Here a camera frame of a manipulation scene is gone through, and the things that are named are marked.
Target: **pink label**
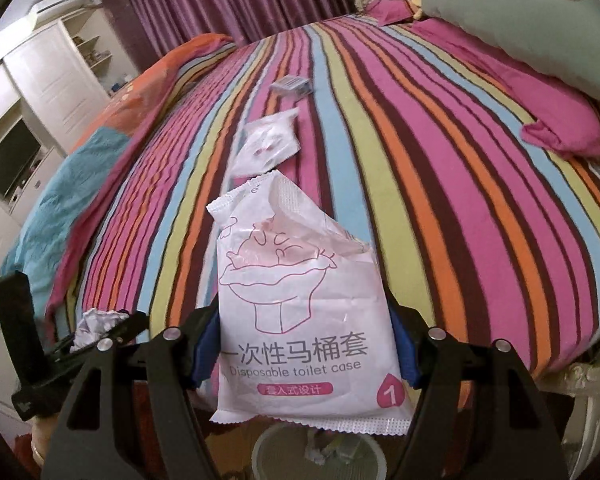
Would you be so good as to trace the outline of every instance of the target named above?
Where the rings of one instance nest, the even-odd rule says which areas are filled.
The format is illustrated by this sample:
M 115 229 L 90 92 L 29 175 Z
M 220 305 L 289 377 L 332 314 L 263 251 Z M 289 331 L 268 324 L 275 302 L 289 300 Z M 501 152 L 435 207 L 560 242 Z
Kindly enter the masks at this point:
M 329 395 L 333 393 L 333 384 L 258 384 L 258 392 L 261 395 L 276 397 Z
M 376 400 L 381 408 L 401 406 L 404 402 L 404 386 L 402 381 L 394 375 L 387 374 L 378 388 Z

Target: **striped bedsheet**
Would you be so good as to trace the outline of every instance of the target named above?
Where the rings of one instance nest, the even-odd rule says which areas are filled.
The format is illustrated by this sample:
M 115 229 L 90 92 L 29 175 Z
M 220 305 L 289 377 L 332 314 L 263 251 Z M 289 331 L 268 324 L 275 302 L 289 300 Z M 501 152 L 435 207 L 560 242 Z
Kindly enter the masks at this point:
M 460 340 L 510 340 L 536 374 L 600 338 L 600 172 L 520 139 L 533 123 L 506 90 L 405 25 L 346 16 L 226 57 L 139 154 L 66 291 L 88 308 L 178 325 L 217 290 L 205 206 L 242 127 L 295 106 L 270 85 L 305 76 L 301 151 L 280 166 L 327 214 L 370 242 L 397 299 Z

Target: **television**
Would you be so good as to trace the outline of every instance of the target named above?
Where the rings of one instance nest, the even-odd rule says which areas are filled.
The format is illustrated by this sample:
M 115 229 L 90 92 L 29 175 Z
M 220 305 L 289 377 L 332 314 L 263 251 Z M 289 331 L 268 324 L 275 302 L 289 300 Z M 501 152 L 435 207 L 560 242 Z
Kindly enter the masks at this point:
M 40 150 L 40 143 L 23 120 L 0 142 L 0 196 L 5 198 L 19 183 Z

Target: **metal bolt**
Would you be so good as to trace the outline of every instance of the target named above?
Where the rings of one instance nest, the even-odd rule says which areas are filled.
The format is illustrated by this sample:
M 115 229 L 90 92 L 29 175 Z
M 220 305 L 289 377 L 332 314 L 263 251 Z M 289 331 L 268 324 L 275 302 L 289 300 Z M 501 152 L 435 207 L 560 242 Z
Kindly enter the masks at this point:
M 100 350 L 101 352 L 106 352 L 112 346 L 113 346 L 113 341 L 111 339 L 109 339 L 108 337 L 98 341 L 98 350 Z
M 180 338 L 181 334 L 182 332 L 177 326 L 172 326 L 162 333 L 162 337 L 167 341 L 176 341 L 176 339 Z
M 429 329 L 429 337 L 434 341 L 442 341 L 446 337 L 446 332 L 441 328 L 435 326 Z
M 498 339 L 496 341 L 496 348 L 504 353 L 511 352 L 511 343 L 504 339 Z

